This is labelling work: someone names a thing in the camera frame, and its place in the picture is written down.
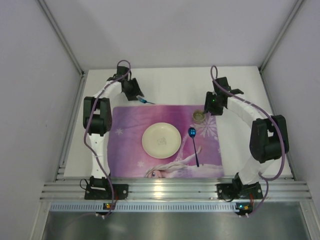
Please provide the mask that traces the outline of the blue plastic fork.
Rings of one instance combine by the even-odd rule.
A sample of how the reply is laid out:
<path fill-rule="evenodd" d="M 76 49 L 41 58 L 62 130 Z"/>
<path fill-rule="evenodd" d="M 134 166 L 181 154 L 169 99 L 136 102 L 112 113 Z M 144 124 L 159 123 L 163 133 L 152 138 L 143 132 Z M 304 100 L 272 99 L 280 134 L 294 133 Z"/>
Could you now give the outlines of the blue plastic fork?
<path fill-rule="evenodd" d="M 141 97 L 141 96 L 138 96 L 137 98 L 138 98 L 138 100 L 139 100 L 141 103 L 143 103 L 143 104 L 151 104 L 151 105 L 154 105 L 154 104 L 155 104 L 155 103 L 153 103 L 153 102 L 147 101 L 146 99 L 144 99 L 144 98 Z"/>

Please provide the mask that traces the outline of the small beige cup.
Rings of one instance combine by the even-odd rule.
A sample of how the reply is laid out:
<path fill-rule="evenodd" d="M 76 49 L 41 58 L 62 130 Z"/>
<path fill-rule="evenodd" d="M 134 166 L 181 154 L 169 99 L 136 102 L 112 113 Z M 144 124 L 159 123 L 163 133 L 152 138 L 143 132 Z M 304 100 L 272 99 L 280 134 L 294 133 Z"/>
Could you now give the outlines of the small beige cup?
<path fill-rule="evenodd" d="M 202 110 L 197 109 L 192 113 L 192 121 L 195 124 L 201 124 L 205 121 L 205 119 L 206 119 L 206 115 Z"/>

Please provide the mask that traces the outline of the blue plastic spoon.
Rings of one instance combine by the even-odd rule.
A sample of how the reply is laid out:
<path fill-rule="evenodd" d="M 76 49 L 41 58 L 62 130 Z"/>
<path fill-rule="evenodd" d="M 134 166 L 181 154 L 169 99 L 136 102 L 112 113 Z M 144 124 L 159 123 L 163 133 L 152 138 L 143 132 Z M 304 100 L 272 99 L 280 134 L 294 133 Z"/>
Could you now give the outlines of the blue plastic spoon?
<path fill-rule="evenodd" d="M 193 142 L 193 148 L 194 148 L 194 154 L 195 154 L 195 161 L 196 161 L 196 166 L 199 168 L 199 159 L 198 159 L 198 154 L 197 154 L 197 149 L 196 149 L 196 144 L 195 144 L 195 137 L 196 137 L 196 129 L 194 127 L 190 127 L 188 129 L 188 135 L 192 139 Z"/>

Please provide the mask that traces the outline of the purple pink printed cloth mat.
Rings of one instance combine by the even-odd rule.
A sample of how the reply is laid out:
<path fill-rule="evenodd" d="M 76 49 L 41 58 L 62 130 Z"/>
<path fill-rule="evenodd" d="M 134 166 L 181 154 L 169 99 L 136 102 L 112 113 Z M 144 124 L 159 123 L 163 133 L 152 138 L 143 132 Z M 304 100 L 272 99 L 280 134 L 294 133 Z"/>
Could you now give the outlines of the purple pink printed cloth mat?
<path fill-rule="evenodd" d="M 107 144 L 111 176 L 123 178 L 221 178 L 224 176 L 217 120 L 205 115 L 204 122 L 193 122 L 198 105 L 118 106 L 112 112 Z M 144 131 L 156 123 L 175 126 L 181 135 L 177 153 L 165 159 L 148 155 L 142 146 Z M 196 165 L 193 140 L 188 129 L 195 128 Z"/>

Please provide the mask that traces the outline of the cream round plate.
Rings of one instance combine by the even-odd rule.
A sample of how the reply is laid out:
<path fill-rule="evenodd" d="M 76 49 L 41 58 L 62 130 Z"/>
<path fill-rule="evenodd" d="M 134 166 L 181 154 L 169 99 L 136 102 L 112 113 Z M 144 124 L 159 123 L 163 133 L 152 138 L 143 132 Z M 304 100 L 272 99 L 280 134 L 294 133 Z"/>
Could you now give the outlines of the cream round plate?
<path fill-rule="evenodd" d="M 141 138 L 143 150 L 156 159 L 167 159 L 176 154 L 181 146 L 182 137 L 172 124 L 158 122 L 150 125 Z"/>

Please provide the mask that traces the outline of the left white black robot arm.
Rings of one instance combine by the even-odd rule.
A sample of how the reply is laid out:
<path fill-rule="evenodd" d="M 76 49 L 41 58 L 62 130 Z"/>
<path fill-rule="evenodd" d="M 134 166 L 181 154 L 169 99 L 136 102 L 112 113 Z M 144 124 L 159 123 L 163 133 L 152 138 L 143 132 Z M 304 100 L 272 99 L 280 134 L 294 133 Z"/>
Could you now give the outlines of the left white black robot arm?
<path fill-rule="evenodd" d="M 121 94 L 128 101 L 139 101 L 144 96 L 137 79 L 132 78 L 131 68 L 118 65 L 116 73 L 95 95 L 83 99 L 83 142 L 92 154 L 91 179 L 95 181 L 110 178 L 106 142 L 113 123 L 111 100 Z"/>

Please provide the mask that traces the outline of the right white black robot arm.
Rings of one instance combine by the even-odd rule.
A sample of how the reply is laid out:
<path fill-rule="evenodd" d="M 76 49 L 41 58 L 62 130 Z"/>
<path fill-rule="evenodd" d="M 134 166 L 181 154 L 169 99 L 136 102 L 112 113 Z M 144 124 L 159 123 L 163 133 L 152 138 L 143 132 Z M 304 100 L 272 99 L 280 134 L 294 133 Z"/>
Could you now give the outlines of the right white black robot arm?
<path fill-rule="evenodd" d="M 240 89 L 232 89 L 226 77 L 212 79 L 214 92 L 206 93 L 204 112 L 221 116 L 227 109 L 241 118 L 250 128 L 250 158 L 232 180 L 233 188 L 240 193 L 255 186 L 259 179 L 274 181 L 281 176 L 289 151 L 287 122 L 283 115 L 270 115 L 256 104 L 239 97 Z M 281 159 L 280 168 L 273 177 L 263 173 L 271 162 Z"/>

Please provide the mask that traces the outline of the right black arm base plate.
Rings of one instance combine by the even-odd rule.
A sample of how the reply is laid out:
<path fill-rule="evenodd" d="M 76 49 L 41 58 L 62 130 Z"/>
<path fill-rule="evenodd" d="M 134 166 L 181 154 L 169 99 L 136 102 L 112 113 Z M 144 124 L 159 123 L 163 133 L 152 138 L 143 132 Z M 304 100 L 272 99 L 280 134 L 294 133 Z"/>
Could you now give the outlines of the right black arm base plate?
<path fill-rule="evenodd" d="M 226 202 L 250 199 L 261 200 L 263 198 L 261 185 L 258 182 L 241 186 L 235 186 L 232 183 L 219 183 L 216 188 L 218 199 Z"/>

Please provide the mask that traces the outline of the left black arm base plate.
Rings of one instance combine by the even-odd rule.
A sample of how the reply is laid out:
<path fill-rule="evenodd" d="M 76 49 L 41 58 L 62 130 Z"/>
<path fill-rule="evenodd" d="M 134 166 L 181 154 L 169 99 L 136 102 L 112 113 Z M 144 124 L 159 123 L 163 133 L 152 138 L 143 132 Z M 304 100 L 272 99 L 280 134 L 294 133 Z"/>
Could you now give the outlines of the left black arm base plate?
<path fill-rule="evenodd" d="M 128 184 L 113 184 L 114 200 L 124 200 L 128 197 Z M 112 190 L 110 187 L 101 188 L 87 185 L 84 195 L 85 200 L 111 200 Z"/>

